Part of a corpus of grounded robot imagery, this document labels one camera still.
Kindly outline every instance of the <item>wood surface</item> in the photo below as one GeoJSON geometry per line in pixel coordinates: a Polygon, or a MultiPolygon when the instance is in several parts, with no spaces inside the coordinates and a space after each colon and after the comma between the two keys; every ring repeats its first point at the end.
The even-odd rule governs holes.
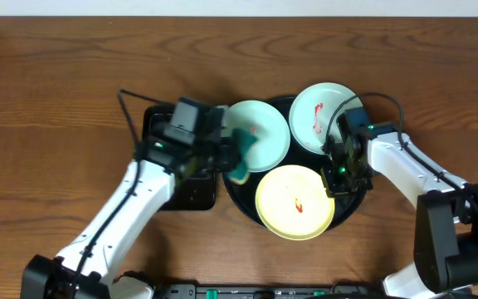
{"type": "MultiPolygon", "coordinates": [[[[118,186],[132,154],[119,88],[233,104],[322,81],[396,96],[414,143],[478,182],[478,19],[1,17],[0,298],[18,297],[28,261],[54,257],[118,186]]],[[[373,120],[398,119],[384,100],[365,105],[373,120]]],[[[147,106],[129,102],[139,129],[147,106]]],[[[212,210],[152,218],[121,271],[202,284],[377,281],[412,261],[415,213],[385,178],[373,184],[341,227],[291,242],[241,214],[219,182],[212,210]]]]}

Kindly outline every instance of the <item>round black tray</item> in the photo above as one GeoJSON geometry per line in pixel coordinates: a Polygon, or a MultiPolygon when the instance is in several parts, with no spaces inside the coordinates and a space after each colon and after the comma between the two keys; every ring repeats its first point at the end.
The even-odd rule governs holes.
{"type": "MultiPolygon", "coordinates": [[[[287,124],[289,124],[290,106],[295,98],[296,96],[278,96],[269,99],[266,103],[274,106],[285,117],[287,124]]],[[[328,169],[331,166],[331,161],[325,155],[314,154],[307,149],[304,149],[291,134],[289,151],[285,158],[276,167],[289,164],[302,165],[320,174],[320,168],[325,167],[328,169]]],[[[225,175],[222,176],[224,178],[224,185],[236,206],[248,218],[261,225],[263,228],[266,228],[266,226],[257,214],[255,198],[257,185],[269,171],[270,170],[250,174],[250,178],[241,186],[230,182],[230,180],[226,179],[225,175]]],[[[364,190],[354,196],[336,199],[333,220],[328,228],[326,228],[326,231],[336,228],[344,220],[348,219],[348,217],[354,213],[357,207],[363,202],[365,194],[366,191],[364,190]]]]}

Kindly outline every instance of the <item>wood grain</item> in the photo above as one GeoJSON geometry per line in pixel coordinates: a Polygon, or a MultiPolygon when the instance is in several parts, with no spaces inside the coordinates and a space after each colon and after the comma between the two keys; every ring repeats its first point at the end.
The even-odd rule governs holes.
{"type": "MultiPolygon", "coordinates": [[[[36,253],[53,257],[117,187],[131,155],[123,87],[212,104],[321,81],[396,96],[436,162],[478,182],[478,19],[0,17],[0,298],[36,253]]],[[[397,119],[366,101],[376,121],[397,119]]],[[[141,126],[147,104],[129,110],[141,126]]],[[[218,190],[214,209],[160,213],[122,271],[219,284],[376,281],[412,260],[415,214],[385,179],[308,242],[257,227],[218,190]]]]}

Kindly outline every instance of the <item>sponge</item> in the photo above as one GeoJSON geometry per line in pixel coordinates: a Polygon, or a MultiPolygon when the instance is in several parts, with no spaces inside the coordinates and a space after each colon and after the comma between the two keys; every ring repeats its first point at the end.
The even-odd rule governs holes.
{"type": "Polygon", "coordinates": [[[236,128],[232,131],[232,141],[237,145],[237,150],[241,155],[241,162],[234,170],[227,174],[227,177],[235,184],[244,184],[250,176],[245,157],[250,148],[256,143],[257,138],[247,130],[236,128]]]}

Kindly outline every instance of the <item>ketchup stain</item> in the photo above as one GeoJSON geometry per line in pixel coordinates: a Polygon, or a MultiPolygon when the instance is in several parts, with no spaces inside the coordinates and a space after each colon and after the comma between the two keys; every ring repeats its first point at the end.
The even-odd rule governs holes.
{"type": "Polygon", "coordinates": [[[300,212],[300,213],[304,212],[304,209],[302,207],[302,203],[298,199],[295,199],[295,206],[296,206],[296,210],[298,210],[298,212],[300,212]]]}
{"type": "Polygon", "coordinates": [[[322,133],[322,124],[319,124],[318,117],[318,113],[322,110],[322,108],[324,108],[324,103],[320,103],[315,107],[315,125],[313,125],[313,130],[315,130],[316,134],[322,133]]]}

